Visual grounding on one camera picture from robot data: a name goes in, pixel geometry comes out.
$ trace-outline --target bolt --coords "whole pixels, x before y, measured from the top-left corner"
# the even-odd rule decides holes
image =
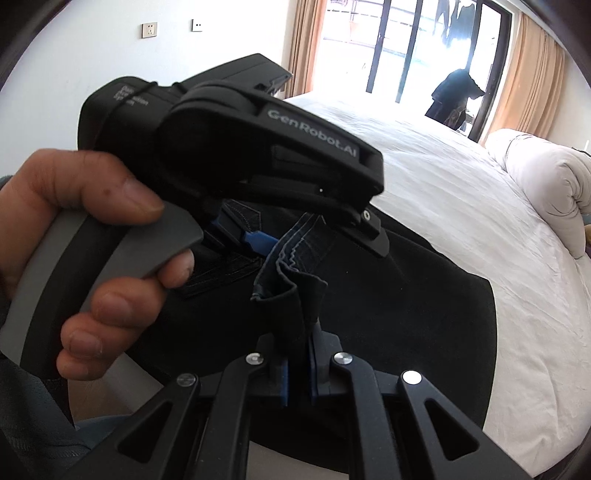
[[[197,377],[193,374],[180,374],[177,377],[177,383],[181,387],[192,387],[197,381]]]
[[[423,377],[419,372],[407,370],[402,374],[402,379],[409,385],[418,385],[423,380]]]
[[[265,358],[260,353],[249,353],[246,356],[246,363],[248,365],[261,365]]]
[[[339,352],[335,354],[334,359],[339,365],[349,365],[353,361],[353,355],[347,352]]]

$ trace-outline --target window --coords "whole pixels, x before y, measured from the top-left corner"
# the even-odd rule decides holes
[[[329,0],[314,88],[365,90],[425,113],[437,85],[467,69],[483,98],[461,131],[477,141],[505,66],[512,15],[492,0]]]

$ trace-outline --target hand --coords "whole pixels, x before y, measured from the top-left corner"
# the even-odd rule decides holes
[[[155,222],[162,200],[114,156],[40,150],[0,190],[0,281],[12,298],[27,262],[60,209],[84,208],[114,225]],[[153,277],[116,278],[101,285],[91,311],[61,329],[57,369],[71,380],[100,378],[158,316],[167,288],[190,277],[193,254],[173,258]]]

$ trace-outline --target beige curtain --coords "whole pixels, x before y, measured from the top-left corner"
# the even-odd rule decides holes
[[[294,75],[285,87],[285,98],[312,90],[312,73],[322,33],[327,0],[297,0],[290,65]]]
[[[564,62],[562,47],[521,13],[515,51],[489,133],[512,128],[546,138],[560,99]]]

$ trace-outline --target wall socket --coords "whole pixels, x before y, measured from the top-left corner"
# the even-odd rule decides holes
[[[158,23],[145,23],[142,24],[142,38],[151,38],[158,35]]]
[[[200,20],[193,20],[191,30],[194,32],[202,32],[203,31],[203,24]]]

